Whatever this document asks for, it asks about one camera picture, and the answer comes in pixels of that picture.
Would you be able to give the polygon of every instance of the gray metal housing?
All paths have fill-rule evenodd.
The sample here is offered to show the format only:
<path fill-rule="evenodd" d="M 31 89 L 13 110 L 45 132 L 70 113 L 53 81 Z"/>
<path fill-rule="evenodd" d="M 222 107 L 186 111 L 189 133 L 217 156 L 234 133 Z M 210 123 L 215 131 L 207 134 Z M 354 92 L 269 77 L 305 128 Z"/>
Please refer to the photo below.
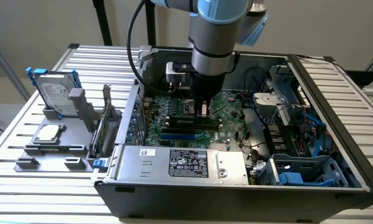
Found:
<path fill-rule="evenodd" d="M 151 72 L 151 65 L 155 71 L 163 70 L 166 62 L 173 60 L 177 54 L 190 54 L 190 49 L 151 49 L 150 53 L 155 59 L 149 62 L 150 66 L 143 68 L 145 77 L 154 77 L 157 74 Z M 318 223 L 346 209 L 363 209 L 373 205 L 373 164 L 370 165 L 355 142 L 343 140 L 351 138 L 351 134 L 347 133 L 343 123 L 339 122 L 341 118 L 331 110 L 331 101 L 325 101 L 329 92 L 318 90 L 317 82 L 311 80 L 315 76 L 309 73 L 313 70 L 303 69 L 303 65 L 315 66 L 315 63 L 301 63 L 294 55 L 251 52 L 242 52 L 241 55 L 241 66 L 225 78 L 223 89 L 239 89 L 238 78 L 242 77 L 237 74 L 241 74 L 247 66 L 259 65 L 269 70 L 286 59 L 306 93 L 306 100 L 318 112 L 321 120 L 327 124 L 345 165 L 359 186 L 354 188 L 293 187 L 123 179 L 121 166 L 126 160 L 123 157 L 126 148 L 125 145 L 118 145 L 113 151 L 107 175 L 94 183 L 94 188 L 115 217 Z M 319 81 L 329 78 L 343 80 L 337 78 L 337 76 L 343 77 L 343 74 L 335 68 L 327 69 L 326 73 L 329 72 L 334 73 L 331 77 L 323 73 L 317 75 L 322 78 Z M 157 147 L 155 150 L 165 150 L 165 148 Z"/>

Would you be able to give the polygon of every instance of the black pole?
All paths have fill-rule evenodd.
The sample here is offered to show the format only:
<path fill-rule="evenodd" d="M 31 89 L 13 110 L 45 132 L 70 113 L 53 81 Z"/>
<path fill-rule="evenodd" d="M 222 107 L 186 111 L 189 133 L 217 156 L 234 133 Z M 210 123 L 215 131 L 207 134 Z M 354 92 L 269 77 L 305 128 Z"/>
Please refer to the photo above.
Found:
<path fill-rule="evenodd" d="M 110 38 L 110 30 L 109 30 L 103 0 L 93 0 L 93 7 L 97 12 L 103 45 L 111 46 L 113 44 Z"/>
<path fill-rule="evenodd" d="M 146 13 L 146 32 L 147 32 L 147 45 L 155 46 L 155 22 L 154 22 L 154 4 L 150 0 L 145 2 Z"/>

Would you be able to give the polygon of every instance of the power supply label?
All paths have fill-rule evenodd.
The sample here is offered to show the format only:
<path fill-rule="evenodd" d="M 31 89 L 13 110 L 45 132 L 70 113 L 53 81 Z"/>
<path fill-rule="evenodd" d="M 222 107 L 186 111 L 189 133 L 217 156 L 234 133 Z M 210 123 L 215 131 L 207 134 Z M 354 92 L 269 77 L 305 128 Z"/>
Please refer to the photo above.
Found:
<path fill-rule="evenodd" d="M 170 149 L 167 174 L 174 177 L 207 178 L 206 151 Z"/>

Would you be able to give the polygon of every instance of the white label sticker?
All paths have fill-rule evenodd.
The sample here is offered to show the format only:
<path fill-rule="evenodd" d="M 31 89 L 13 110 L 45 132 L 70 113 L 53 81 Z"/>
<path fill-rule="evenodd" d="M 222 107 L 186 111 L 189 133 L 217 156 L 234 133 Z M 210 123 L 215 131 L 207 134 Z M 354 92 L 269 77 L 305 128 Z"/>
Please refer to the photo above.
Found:
<path fill-rule="evenodd" d="M 155 149 L 139 149 L 139 156 L 154 156 Z"/>
<path fill-rule="evenodd" d="M 63 116 L 77 116 L 67 89 L 62 85 L 49 83 L 42 84 L 42 89 L 54 111 Z"/>

